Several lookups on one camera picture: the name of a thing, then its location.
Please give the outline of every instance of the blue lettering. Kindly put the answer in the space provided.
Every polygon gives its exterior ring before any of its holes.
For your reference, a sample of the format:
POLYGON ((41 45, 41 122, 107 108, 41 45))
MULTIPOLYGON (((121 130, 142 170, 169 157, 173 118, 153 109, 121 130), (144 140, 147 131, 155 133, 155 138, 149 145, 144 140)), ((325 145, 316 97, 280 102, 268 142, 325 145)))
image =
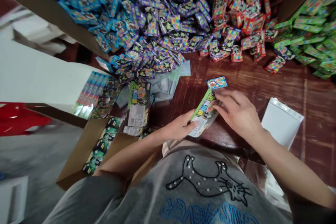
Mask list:
POLYGON ((227 202, 222 204, 222 211, 218 207, 212 209, 211 203, 208 203, 206 208, 198 204, 191 204, 187 208, 181 198, 175 201, 166 198, 166 204, 161 208, 160 215, 182 224, 212 224, 218 217, 225 224, 259 224, 254 216, 240 211, 227 202))

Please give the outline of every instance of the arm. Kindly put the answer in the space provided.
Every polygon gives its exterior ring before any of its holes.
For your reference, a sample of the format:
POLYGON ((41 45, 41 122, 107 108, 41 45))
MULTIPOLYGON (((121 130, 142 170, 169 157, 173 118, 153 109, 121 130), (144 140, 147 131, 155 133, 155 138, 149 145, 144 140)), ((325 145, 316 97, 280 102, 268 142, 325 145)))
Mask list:
POLYGON ((183 139, 196 128, 196 122, 188 124, 193 113, 194 110, 191 110, 179 116, 165 127, 122 149, 105 164, 100 166, 99 169, 95 171, 94 176, 112 173, 126 180, 131 178, 155 152, 157 147, 168 140, 183 139))
POLYGON ((336 209, 336 196, 328 186, 303 162, 280 145, 265 130, 256 108, 238 91, 216 94, 222 106, 214 106, 226 123, 244 138, 262 157, 283 185, 321 206, 336 209))

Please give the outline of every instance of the person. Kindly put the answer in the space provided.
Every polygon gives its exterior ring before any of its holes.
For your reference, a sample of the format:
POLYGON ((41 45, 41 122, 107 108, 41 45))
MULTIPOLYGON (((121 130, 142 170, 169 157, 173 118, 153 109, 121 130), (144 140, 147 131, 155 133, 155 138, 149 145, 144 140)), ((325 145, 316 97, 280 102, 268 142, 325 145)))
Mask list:
MULTIPOLYGON (((336 197, 303 162, 277 143, 242 93, 216 94, 214 108, 262 157, 279 184, 327 208, 336 197)), ((185 138, 194 111, 176 118, 111 157, 75 183, 44 221, 49 223, 287 223, 226 155, 183 140, 136 185, 125 181, 166 141, 185 138)))

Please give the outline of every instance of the barcode sticker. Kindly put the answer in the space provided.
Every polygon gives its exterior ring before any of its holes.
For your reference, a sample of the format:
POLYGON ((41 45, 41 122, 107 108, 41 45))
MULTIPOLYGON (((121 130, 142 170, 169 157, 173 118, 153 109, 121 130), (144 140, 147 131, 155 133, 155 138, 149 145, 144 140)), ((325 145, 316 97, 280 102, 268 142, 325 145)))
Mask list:
POLYGON ((132 105, 129 109, 129 118, 128 118, 128 126, 132 127, 143 127, 146 125, 144 121, 145 117, 145 106, 136 106, 132 105))
POLYGON ((205 120, 200 117, 194 117, 191 121, 198 121, 198 126, 189 134, 192 137, 199 137, 200 134, 203 132, 202 128, 207 123, 208 120, 205 120))
POLYGON ((139 127, 124 127, 124 133, 128 134, 128 135, 133 135, 136 137, 139 137, 142 133, 143 128, 139 128, 139 127))

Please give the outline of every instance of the white wall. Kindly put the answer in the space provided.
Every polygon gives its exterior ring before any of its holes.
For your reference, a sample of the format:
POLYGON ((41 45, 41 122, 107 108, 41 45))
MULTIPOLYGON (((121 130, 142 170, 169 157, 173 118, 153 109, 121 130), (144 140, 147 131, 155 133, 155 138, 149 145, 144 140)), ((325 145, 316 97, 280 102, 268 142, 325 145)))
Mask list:
POLYGON ((46 103, 70 112, 91 71, 0 37, 0 102, 46 103))

